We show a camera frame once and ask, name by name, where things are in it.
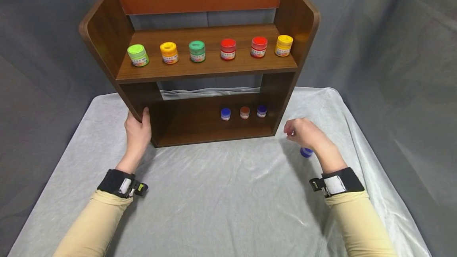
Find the wrist strap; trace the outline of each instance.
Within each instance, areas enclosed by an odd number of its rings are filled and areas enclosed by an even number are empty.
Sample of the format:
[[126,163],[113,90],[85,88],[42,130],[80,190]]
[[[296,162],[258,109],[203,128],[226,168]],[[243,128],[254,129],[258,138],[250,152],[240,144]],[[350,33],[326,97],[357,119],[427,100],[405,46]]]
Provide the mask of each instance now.
[[322,178],[311,179],[309,183],[313,191],[322,190],[326,198],[336,194],[365,190],[357,175],[349,167],[330,174],[322,174]]
[[111,169],[108,170],[97,190],[127,199],[131,198],[133,194],[144,196],[144,193],[148,190],[148,185],[135,180],[134,174]]

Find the beige sleeve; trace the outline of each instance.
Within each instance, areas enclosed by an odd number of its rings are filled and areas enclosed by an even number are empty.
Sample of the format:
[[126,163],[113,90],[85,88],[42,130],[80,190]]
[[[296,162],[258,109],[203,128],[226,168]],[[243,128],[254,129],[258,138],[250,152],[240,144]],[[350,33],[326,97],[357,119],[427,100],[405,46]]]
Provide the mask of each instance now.
[[366,191],[337,194],[325,201],[343,234],[349,257],[397,256]]
[[117,224],[132,200],[97,190],[63,237],[54,256],[105,256]]

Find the wooden shelf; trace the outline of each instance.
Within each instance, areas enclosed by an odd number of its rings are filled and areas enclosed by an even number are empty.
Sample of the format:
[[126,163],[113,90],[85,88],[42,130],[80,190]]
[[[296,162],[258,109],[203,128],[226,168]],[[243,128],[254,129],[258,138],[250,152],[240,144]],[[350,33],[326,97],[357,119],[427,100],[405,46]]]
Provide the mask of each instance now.
[[[272,136],[271,117],[275,110],[269,109],[270,116],[259,118],[256,115],[259,104],[259,93],[163,101],[169,120],[158,138],[158,146]],[[242,106],[251,109],[246,120],[240,117]],[[229,121],[221,119],[220,110],[224,107],[232,112]]]
[[[256,36],[268,39],[264,58],[256,59],[250,55],[251,41]],[[281,58],[274,54],[278,36],[279,32],[274,24],[136,31],[130,45],[144,45],[150,62],[145,67],[135,67],[126,53],[116,81],[119,83],[153,82],[184,77],[296,71],[297,64],[292,56]],[[236,57],[233,61],[221,59],[220,41],[224,38],[232,38],[236,41]],[[205,43],[204,62],[195,63],[190,60],[189,43],[194,40]],[[168,65],[162,60],[159,46],[166,41],[177,44],[180,61],[176,64]]]
[[[129,15],[257,10],[275,8],[272,24],[216,26],[138,31]],[[79,24],[79,32],[100,68],[138,121],[149,107],[151,143],[166,147],[202,142],[273,136],[286,110],[315,37],[321,16],[309,0],[97,0]],[[294,38],[290,55],[274,54],[278,35]],[[253,37],[268,39],[264,58],[250,56]],[[220,58],[220,41],[237,42],[236,58]],[[190,60],[189,43],[205,43],[206,60]],[[160,44],[177,44],[180,61],[167,65]],[[134,67],[127,55],[132,44],[144,45],[150,62]],[[187,100],[163,100],[157,81],[262,74],[258,94],[240,94]],[[256,107],[265,104],[267,117],[258,118]],[[249,106],[249,119],[240,118],[240,108]],[[220,110],[229,107],[232,116],[222,121]]]

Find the gray fabric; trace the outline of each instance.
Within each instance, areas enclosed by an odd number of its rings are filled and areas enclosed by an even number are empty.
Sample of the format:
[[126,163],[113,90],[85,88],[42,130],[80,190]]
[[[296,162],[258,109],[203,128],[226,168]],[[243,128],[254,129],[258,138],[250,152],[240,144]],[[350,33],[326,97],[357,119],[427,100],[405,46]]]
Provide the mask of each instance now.
[[457,252],[457,0],[397,0],[348,105],[434,256]]
[[[338,89],[435,256],[457,251],[457,0],[311,0],[321,12],[300,86]],[[0,0],[0,255],[6,254],[88,103],[112,92],[77,26],[95,0]],[[137,28],[262,23],[271,11],[132,17]],[[259,77],[162,89],[259,86]],[[437,190],[439,178],[443,184]]]
[[[205,89],[163,96],[248,91],[259,89]],[[106,169],[122,157],[126,113],[117,94],[93,100],[10,257],[51,256]],[[399,255],[430,256],[362,131],[338,92],[330,88],[295,88],[274,137],[148,148],[137,173],[150,188],[145,198],[136,198],[127,209],[107,255],[347,256],[322,192],[313,192],[308,182],[321,173],[316,156],[303,158],[300,147],[281,131],[287,119],[301,115],[339,146],[369,192]]]

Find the light green paint jar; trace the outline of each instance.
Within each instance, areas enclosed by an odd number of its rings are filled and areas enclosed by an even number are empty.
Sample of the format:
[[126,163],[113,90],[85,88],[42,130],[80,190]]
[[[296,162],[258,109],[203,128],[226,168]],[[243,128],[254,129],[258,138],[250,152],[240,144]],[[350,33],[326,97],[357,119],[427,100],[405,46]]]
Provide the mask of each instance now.
[[127,53],[129,54],[132,64],[135,67],[144,67],[149,63],[149,57],[144,49],[144,46],[141,44],[130,46],[127,49]]
[[201,63],[205,60],[205,43],[202,41],[190,42],[189,52],[192,62]]

